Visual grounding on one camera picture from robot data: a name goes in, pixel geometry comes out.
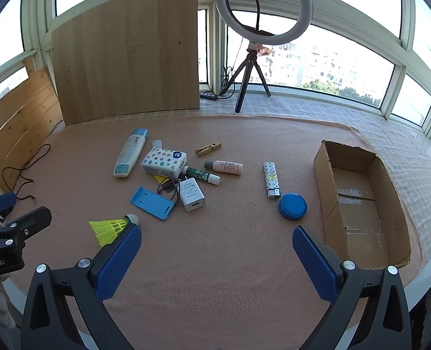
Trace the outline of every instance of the green tube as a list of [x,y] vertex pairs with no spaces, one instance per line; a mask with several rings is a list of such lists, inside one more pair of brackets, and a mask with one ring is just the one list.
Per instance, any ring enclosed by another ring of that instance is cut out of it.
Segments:
[[220,183],[220,176],[210,174],[209,172],[198,170],[197,168],[184,166],[183,173],[190,178],[201,179],[211,184],[219,185]]

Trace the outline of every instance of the white connector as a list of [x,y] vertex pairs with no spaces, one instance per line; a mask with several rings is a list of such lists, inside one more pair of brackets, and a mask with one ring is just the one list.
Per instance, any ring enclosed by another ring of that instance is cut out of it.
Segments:
[[186,212],[191,212],[205,205],[205,197],[194,178],[180,182],[180,199]]

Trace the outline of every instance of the blue lid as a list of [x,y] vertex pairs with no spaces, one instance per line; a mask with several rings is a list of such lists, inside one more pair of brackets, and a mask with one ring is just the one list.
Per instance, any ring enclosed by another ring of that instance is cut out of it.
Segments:
[[308,204],[299,194],[287,193],[280,199],[278,210],[286,219],[296,221],[305,215]]
[[133,130],[133,134],[132,135],[142,135],[144,138],[147,138],[147,129],[145,128],[136,128],[135,130]]

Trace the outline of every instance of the clothespin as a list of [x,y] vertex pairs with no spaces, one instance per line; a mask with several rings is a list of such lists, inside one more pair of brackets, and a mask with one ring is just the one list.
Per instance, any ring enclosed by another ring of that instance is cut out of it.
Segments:
[[214,142],[214,143],[211,143],[210,145],[198,148],[196,150],[196,155],[198,157],[202,157],[203,155],[209,154],[210,152],[212,152],[214,150],[217,150],[217,149],[219,149],[221,147],[222,147],[222,143],[221,142]]

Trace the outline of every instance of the bolt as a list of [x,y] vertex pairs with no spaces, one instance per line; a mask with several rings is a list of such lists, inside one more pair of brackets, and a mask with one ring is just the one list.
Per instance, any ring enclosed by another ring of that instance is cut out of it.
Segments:
[[389,271],[389,273],[391,273],[392,275],[396,275],[398,273],[398,270],[395,266],[388,266],[387,271]]
[[37,268],[36,268],[36,271],[37,271],[38,273],[43,273],[45,270],[47,270],[47,266],[46,266],[46,265],[44,265],[44,264],[42,264],[42,265],[38,265],[38,266],[37,266]]
[[83,258],[78,262],[78,266],[81,268],[86,268],[91,264],[91,261],[87,258]]
[[346,260],[343,262],[343,267],[345,267],[347,270],[354,270],[355,264],[350,260]]

